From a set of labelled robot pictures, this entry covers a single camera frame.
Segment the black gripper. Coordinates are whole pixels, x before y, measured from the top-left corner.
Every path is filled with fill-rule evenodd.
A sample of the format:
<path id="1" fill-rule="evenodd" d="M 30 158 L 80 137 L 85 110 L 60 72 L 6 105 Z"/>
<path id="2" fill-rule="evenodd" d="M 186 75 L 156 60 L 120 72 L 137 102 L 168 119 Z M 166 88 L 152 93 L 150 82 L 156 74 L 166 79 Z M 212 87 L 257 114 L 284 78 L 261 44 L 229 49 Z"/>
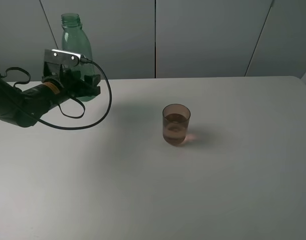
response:
<path id="1" fill-rule="evenodd" d="M 51 97 L 96 97 L 101 93 L 100 75 L 85 75 L 80 81 L 80 71 L 62 64 L 44 62 L 41 92 Z"/>

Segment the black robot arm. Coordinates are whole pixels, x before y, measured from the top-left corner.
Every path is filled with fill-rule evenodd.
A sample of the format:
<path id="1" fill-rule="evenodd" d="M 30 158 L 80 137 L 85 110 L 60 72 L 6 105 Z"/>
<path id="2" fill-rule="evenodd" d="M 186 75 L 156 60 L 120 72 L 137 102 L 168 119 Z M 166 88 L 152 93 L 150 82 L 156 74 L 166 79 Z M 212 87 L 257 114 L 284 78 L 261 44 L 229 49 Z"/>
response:
<path id="1" fill-rule="evenodd" d="M 0 121 L 22 128 L 35 125 L 51 109 L 59 107 L 67 100 L 81 104 L 83 97 L 100 94 L 100 75 L 82 76 L 60 63 L 44 62 L 41 84 L 21 90 L 17 81 L 13 85 L 0 74 Z"/>

